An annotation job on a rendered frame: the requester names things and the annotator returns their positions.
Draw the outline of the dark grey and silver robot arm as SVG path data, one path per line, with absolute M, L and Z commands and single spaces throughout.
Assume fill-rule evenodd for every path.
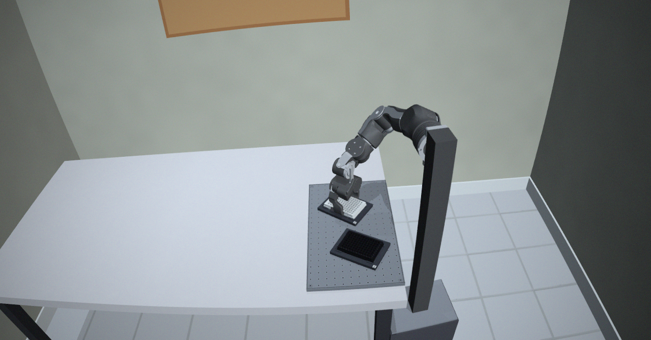
M 394 130 L 403 133 L 413 141 L 417 153 L 423 160 L 423 166 L 425 166 L 427 130 L 440 128 L 448 127 L 441 125 L 440 117 L 436 112 L 420 105 L 413 105 L 408 109 L 382 105 L 364 122 L 358 131 L 360 136 L 357 135 L 347 143 L 345 152 L 335 160 L 332 172 L 349 179 L 348 168 L 352 165 L 354 172 L 358 164 L 365 163 L 374 150 L 373 148 L 376 149 L 383 138 Z

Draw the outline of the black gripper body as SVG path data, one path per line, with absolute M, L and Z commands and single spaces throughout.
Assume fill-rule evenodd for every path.
M 348 168 L 347 175 L 349 179 L 335 175 L 329 186 L 330 190 L 332 189 L 345 201 L 348 201 L 354 192 L 358 192 L 362 184 L 361 177 L 353 174 L 352 165 Z

